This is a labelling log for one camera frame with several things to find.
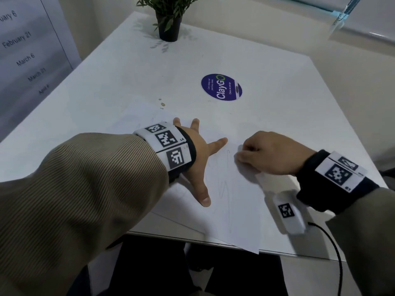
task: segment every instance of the table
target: table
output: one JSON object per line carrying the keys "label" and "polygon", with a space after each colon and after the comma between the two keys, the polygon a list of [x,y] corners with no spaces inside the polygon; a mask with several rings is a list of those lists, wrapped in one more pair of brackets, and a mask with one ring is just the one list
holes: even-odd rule
{"label": "table", "polygon": [[[0,144],[0,181],[32,173],[52,148],[78,133],[105,131],[142,98],[180,118],[200,118],[236,141],[265,130],[313,149],[337,150],[385,187],[309,57],[186,25],[176,43],[166,43],[153,34],[154,21],[133,13]],[[206,94],[201,80],[213,73],[237,80],[243,95],[226,102]],[[264,181],[267,196],[297,187],[291,177]],[[314,229],[302,237],[282,234],[266,204],[267,198],[261,208],[262,252],[336,260],[330,242]],[[321,225],[331,218],[309,213]],[[152,213],[131,233],[227,246]]]}

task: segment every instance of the floor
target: floor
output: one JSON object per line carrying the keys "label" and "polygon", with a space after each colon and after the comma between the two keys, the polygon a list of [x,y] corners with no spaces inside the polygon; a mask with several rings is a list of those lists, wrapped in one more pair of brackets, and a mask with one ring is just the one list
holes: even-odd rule
{"label": "floor", "polygon": [[[102,253],[89,264],[92,296],[97,296],[110,284],[121,245]],[[337,261],[306,259],[298,257],[281,257],[285,283],[289,296],[335,296],[339,281]],[[350,270],[343,263],[344,278],[342,296],[361,296]],[[193,272],[195,285],[205,288],[212,270]]]}

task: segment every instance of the hand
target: hand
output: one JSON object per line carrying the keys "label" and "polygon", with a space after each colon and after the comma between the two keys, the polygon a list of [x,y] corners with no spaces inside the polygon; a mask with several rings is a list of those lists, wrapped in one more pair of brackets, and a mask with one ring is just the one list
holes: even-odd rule
{"label": "hand", "polygon": [[184,173],[195,190],[195,199],[203,206],[209,207],[211,199],[206,185],[204,184],[204,170],[206,168],[209,157],[227,144],[228,139],[222,138],[218,141],[207,144],[202,136],[199,135],[199,119],[195,118],[192,121],[191,127],[182,127],[179,118],[173,120],[173,124],[182,128],[192,139],[196,148],[196,161],[192,167]]}
{"label": "hand", "polygon": [[315,153],[284,135],[259,131],[244,142],[243,150],[236,158],[269,174],[295,175]]}

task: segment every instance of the round sticker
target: round sticker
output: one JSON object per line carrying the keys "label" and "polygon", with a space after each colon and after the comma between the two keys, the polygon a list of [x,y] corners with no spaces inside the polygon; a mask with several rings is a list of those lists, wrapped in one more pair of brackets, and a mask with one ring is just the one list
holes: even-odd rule
{"label": "round sticker", "polygon": [[235,101],[243,93],[241,86],[231,77],[223,74],[209,74],[201,81],[204,91],[221,101]]}

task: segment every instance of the paper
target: paper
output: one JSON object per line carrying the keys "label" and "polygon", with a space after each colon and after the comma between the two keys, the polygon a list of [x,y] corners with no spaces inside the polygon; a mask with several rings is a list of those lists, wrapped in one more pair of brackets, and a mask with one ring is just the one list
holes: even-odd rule
{"label": "paper", "polygon": [[[172,122],[174,118],[174,115],[163,109],[135,102],[107,132],[132,133],[161,121]],[[191,121],[181,120],[181,124],[190,126]],[[208,143],[224,137],[202,126],[200,134]],[[236,165],[234,155],[238,147],[238,144],[230,141],[209,158],[205,170],[205,184],[212,201],[209,208],[202,207],[195,200],[188,181],[180,178],[163,195],[152,212],[213,238],[258,253],[259,208],[264,194],[256,183],[254,174],[244,165]]]}
{"label": "paper", "polygon": [[58,0],[0,0],[0,141],[80,62]]}

